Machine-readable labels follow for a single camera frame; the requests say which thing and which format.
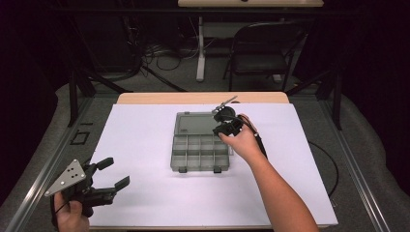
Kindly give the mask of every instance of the chair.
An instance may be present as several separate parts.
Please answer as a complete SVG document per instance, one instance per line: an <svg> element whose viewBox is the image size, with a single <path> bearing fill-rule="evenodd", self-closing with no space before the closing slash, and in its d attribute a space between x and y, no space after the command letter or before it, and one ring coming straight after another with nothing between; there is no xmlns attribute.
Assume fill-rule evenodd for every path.
<svg viewBox="0 0 410 232"><path fill-rule="evenodd" d="M233 38L223 79L229 72L229 91L235 75L283 75L286 87L296 46L307 30L297 22L259 22L241 28Z"/></svg>

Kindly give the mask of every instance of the hand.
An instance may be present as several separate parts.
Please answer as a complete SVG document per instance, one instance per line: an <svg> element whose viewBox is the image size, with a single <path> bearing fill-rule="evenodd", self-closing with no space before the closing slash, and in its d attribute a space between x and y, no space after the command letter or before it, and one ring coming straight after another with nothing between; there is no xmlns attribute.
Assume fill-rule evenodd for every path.
<svg viewBox="0 0 410 232"><path fill-rule="evenodd" d="M78 201L70 201L66 204L63 194L57 192L54 195L55 211L57 212L58 231L60 232L86 232L90 229L88 217L82 215L82 204Z"/></svg>
<svg viewBox="0 0 410 232"><path fill-rule="evenodd" d="M240 114L239 116L257 131L247 115ZM235 150L235 152L247 162L249 162L249 159L251 158L255 158L259 155L263 156L253 131L245 124L236 136L226 136L223 133L219 133L219 136L222 142L231 146L233 150Z"/></svg>

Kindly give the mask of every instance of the forearm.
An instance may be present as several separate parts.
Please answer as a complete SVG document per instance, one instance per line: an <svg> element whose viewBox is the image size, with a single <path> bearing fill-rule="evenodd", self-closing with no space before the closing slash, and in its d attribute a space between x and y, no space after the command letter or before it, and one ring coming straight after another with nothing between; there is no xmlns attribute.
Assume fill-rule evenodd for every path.
<svg viewBox="0 0 410 232"><path fill-rule="evenodd" d="M253 172L269 220L276 232L318 231L304 201L261 153L251 156L247 163Z"/></svg>

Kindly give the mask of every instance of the white sheet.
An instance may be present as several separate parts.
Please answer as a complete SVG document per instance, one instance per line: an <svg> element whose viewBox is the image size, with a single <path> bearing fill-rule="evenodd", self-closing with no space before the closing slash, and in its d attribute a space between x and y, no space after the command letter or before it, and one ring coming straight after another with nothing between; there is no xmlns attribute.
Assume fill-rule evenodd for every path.
<svg viewBox="0 0 410 232"><path fill-rule="evenodd" d="M306 202L318 225L337 224L332 205L292 104L231 105L247 114L262 137L269 161ZM214 104L116 104L92 162L114 164L94 175L95 188L110 188L130 175L112 205L95 207L91 226L270 225L248 165L230 157L226 172L180 174L170 167L177 112L206 112Z"/></svg>

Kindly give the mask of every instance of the gray plastic box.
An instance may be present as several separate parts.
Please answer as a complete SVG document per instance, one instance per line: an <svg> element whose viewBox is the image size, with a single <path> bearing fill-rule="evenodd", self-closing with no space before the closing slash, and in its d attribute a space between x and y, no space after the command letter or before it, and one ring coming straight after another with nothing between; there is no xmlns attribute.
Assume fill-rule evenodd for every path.
<svg viewBox="0 0 410 232"><path fill-rule="evenodd" d="M211 112L177 114L171 156L173 171L228 170L231 149L214 135L212 129L218 123L213 117Z"/></svg>

